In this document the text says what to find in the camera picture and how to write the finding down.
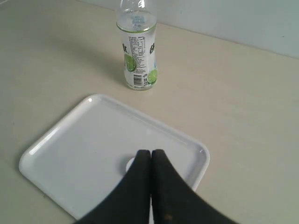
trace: barcode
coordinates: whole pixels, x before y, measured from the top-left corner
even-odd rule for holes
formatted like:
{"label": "barcode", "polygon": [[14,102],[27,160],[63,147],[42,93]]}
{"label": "barcode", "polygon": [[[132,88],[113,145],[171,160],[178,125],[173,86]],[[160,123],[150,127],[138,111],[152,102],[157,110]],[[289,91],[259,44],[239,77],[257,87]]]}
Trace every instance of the barcode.
{"label": "barcode", "polygon": [[142,85],[142,76],[134,75],[134,85]]}

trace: beige countertop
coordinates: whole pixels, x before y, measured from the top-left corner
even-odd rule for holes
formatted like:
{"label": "beige countertop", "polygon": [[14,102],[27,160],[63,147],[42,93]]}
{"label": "beige countertop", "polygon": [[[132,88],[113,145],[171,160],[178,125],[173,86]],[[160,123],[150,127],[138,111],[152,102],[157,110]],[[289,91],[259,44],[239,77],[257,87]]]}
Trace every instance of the beige countertop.
{"label": "beige countertop", "polygon": [[126,87],[114,12],[75,0],[0,7],[0,222],[72,223],[18,171],[84,97],[107,94],[210,150],[197,193],[242,224],[298,223],[299,60],[158,24],[157,85]]}

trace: lime graphic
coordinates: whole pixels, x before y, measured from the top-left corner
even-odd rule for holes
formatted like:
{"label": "lime graphic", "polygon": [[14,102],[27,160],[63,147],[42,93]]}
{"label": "lime graphic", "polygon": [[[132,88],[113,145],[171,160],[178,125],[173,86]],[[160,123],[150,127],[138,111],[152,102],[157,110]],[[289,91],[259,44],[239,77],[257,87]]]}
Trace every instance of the lime graphic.
{"label": "lime graphic", "polygon": [[132,56],[125,54],[125,63],[128,71],[134,71],[136,69],[136,62]]}
{"label": "lime graphic", "polygon": [[148,75],[148,82],[149,84],[154,84],[157,81],[157,74],[158,71],[156,69],[154,69],[153,71],[151,71]]}

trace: clear bottle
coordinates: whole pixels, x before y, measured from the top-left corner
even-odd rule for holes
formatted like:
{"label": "clear bottle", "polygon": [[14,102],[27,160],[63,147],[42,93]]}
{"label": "clear bottle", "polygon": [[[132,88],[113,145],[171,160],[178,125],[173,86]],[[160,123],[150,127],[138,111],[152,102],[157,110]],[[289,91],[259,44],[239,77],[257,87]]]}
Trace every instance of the clear bottle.
{"label": "clear bottle", "polygon": [[121,0],[116,13],[127,84],[135,90],[150,89],[157,82],[158,74],[155,57],[156,0]]}

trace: white tray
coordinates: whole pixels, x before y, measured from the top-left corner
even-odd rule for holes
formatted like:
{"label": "white tray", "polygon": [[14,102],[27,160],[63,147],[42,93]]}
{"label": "white tray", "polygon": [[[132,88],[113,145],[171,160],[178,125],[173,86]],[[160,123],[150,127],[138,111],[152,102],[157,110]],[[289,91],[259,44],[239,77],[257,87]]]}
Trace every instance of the white tray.
{"label": "white tray", "polygon": [[108,96],[84,99],[21,157],[21,173],[75,219],[99,204],[125,174],[138,149],[163,149],[196,189],[207,148]]}

